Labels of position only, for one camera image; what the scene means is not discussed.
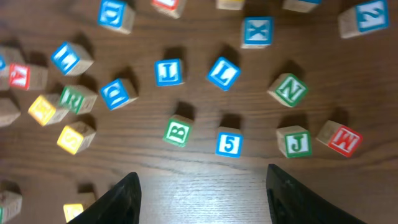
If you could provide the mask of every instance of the toy block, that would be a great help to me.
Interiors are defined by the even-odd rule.
[[[164,133],[163,140],[176,146],[185,147],[191,133],[193,121],[180,115],[173,115]]]
[[[157,86],[183,84],[180,59],[160,60],[155,63],[155,79]]]
[[[136,13],[124,1],[102,0],[98,24],[107,29],[130,34]]]
[[[310,12],[321,2],[322,0],[285,0],[283,9],[296,12]]]
[[[207,75],[207,79],[218,88],[228,91],[240,74],[240,68],[224,57],[220,57]]]
[[[295,107],[308,93],[308,88],[295,75],[285,73],[271,85],[268,93],[279,103],[288,107]]]
[[[272,44],[274,19],[272,17],[247,17],[242,24],[243,49],[263,49]]]
[[[363,138],[349,127],[328,121],[319,132],[317,140],[345,157],[351,157]]]
[[[217,9],[242,10],[245,0],[217,0]]]
[[[101,89],[101,96],[110,110],[121,108],[138,99],[133,85],[124,78],[118,78],[104,86]]]
[[[338,17],[340,36],[347,39],[389,27],[386,0],[358,4]]]
[[[69,76],[81,75],[94,63],[82,46],[65,42],[51,56],[54,65]]]
[[[61,122],[69,112],[59,105],[59,94],[40,95],[30,106],[28,113],[41,125]]]
[[[239,129],[219,127],[216,155],[232,158],[241,157],[243,135]]]
[[[12,124],[19,116],[21,112],[12,103],[10,99],[0,99],[0,127],[6,127]]]
[[[276,130],[279,150],[286,158],[312,155],[311,135],[300,126],[279,128]]]
[[[152,0],[153,7],[160,13],[178,19],[187,0]]]
[[[60,106],[75,114],[89,113],[97,99],[97,94],[82,85],[69,85],[63,89]]]
[[[93,128],[79,121],[64,127],[57,144],[70,154],[75,155],[90,146],[95,134],[96,131]]]
[[[22,196],[13,192],[0,193],[0,224],[12,220],[20,214],[22,208]]]
[[[44,90],[48,69],[38,65],[10,64],[9,86],[22,90]]]

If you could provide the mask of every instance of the wooden table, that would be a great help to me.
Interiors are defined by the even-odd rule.
[[[2,0],[2,44],[20,47],[30,63],[47,65],[48,92],[83,84],[98,91],[115,77],[130,78],[140,98],[109,111],[98,98],[91,114],[69,114],[41,127],[27,109],[39,91],[0,92],[22,116],[0,130],[0,174],[24,196],[15,223],[65,223],[62,206],[78,190],[103,195],[127,173],[141,178],[141,223],[271,223],[266,171],[275,163],[316,193],[367,223],[396,223],[398,213],[398,1],[388,1],[391,27],[356,39],[340,39],[337,15],[358,1],[324,1],[311,14],[281,9],[282,1],[248,0],[244,11],[220,11],[214,0],[188,0],[181,19],[158,14],[136,1],[134,30],[122,35],[97,26],[100,0]],[[245,16],[274,16],[272,46],[240,49]],[[64,42],[85,46],[95,63],[82,76],[63,77],[49,60]],[[205,78],[220,55],[243,73],[223,92]],[[184,85],[155,86],[154,63],[184,61]],[[267,94],[282,72],[302,78],[310,91],[296,108]],[[188,146],[163,142],[168,118],[178,111],[195,118]],[[328,120],[364,136],[351,159],[315,140]],[[57,147],[62,128],[85,121],[98,132],[76,156]],[[240,126],[240,159],[215,155],[221,121]],[[275,129],[301,125],[313,140],[313,158],[285,159]]]

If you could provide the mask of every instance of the yellow block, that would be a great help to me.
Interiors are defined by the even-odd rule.
[[[75,155],[83,139],[84,137],[80,133],[66,125],[58,138],[57,144],[70,154]]]
[[[45,126],[48,121],[55,114],[55,107],[49,103],[44,96],[40,95],[30,106],[28,113],[37,121],[41,126]]]

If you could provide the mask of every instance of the wood grain surface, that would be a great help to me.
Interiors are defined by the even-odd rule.
[[[87,186],[101,196],[131,171],[141,178],[141,223],[271,223],[265,183],[270,163],[367,223],[396,223],[398,1],[388,1],[389,29],[340,39],[337,16],[356,3],[326,0],[299,14],[282,10],[282,0],[247,0],[243,11],[188,0],[182,18],[174,20],[149,0],[137,0],[133,32],[122,35],[97,26],[100,0],[1,0],[0,44],[20,47],[28,62],[49,68],[46,91],[0,92],[22,111],[0,130],[2,187],[17,183],[24,196],[22,213],[9,223],[65,223],[68,198]],[[240,49],[245,16],[275,17],[270,47]],[[49,60],[64,41],[83,45],[94,57],[84,75],[64,77]],[[227,92],[205,78],[220,55],[243,71]],[[156,87],[155,61],[174,57],[183,60],[185,84]],[[267,94],[284,72],[310,89],[296,108]],[[98,98],[91,114],[69,114],[44,128],[27,114],[40,93],[59,93],[70,84],[98,91],[116,77],[133,82],[137,101],[110,111]],[[162,140],[175,112],[195,120],[185,148]],[[328,119],[364,136],[351,159],[315,140]],[[76,156],[56,145],[73,121],[97,130],[90,148]],[[215,155],[220,123],[242,129],[240,159]],[[285,159],[279,152],[275,130],[290,125],[311,132],[312,158]]]

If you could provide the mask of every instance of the blue block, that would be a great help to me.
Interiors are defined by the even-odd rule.
[[[224,57],[220,57],[207,75],[207,79],[220,89],[228,91],[240,74],[240,68]]]
[[[161,60],[155,63],[155,79],[157,86],[182,84],[180,59]]]

